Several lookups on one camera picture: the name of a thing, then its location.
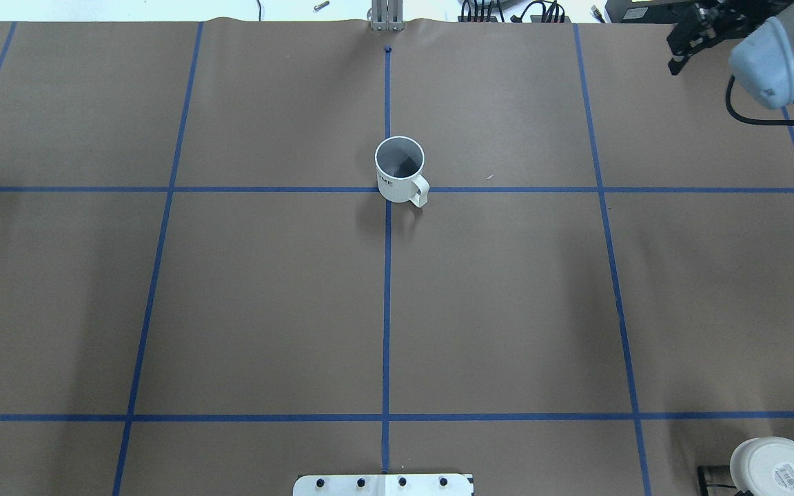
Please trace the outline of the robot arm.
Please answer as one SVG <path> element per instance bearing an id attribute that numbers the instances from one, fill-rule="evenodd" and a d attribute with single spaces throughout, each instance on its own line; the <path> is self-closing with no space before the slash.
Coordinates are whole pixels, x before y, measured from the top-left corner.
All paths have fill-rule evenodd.
<path id="1" fill-rule="evenodd" d="M 680 73 L 694 54 L 728 39 L 738 39 L 729 56 L 731 75 L 724 97 L 728 113 L 746 125 L 794 127 L 788 117 L 740 115 L 731 100 L 738 84 L 766 109 L 794 105 L 794 1 L 691 3 L 667 37 L 671 74 Z"/>

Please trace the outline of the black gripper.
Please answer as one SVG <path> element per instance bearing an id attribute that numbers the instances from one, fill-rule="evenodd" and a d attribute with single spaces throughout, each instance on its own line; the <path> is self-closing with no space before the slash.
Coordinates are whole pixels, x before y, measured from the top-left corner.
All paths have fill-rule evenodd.
<path id="1" fill-rule="evenodd" d="M 694 54 L 752 34 L 769 16 L 768 1 L 691 3 L 667 37 L 672 54 L 668 62 L 671 75 L 679 75 Z"/>

